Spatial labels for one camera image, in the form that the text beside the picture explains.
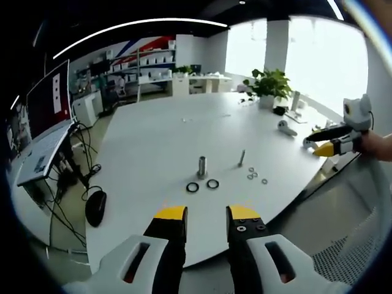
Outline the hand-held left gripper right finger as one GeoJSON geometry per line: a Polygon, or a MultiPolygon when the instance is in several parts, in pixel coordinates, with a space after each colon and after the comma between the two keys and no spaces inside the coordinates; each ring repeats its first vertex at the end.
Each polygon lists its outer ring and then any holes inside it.
{"type": "Polygon", "coordinates": [[[228,205],[227,258],[235,293],[348,293],[349,285],[331,282],[286,237],[272,234],[260,215],[228,205]]]}

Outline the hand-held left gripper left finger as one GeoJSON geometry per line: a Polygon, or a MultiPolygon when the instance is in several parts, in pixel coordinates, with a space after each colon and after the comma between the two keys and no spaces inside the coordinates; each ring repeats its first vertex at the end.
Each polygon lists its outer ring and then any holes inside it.
{"type": "Polygon", "coordinates": [[[105,255],[85,281],[64,293],[178,293],[186,260],[187,207],[160,210],[142,235],[132,235],[105,255]]]}

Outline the person's right hand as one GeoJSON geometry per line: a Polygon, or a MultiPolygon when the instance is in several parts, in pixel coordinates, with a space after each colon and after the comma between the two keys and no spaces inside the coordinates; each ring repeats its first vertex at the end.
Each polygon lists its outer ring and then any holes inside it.
{"type": "Polygon", "coordinates": [[[392,134],[380,136],[369,130],[362,133],[359,152],[374,156],[377,160],[391,162],[392,134]]]}

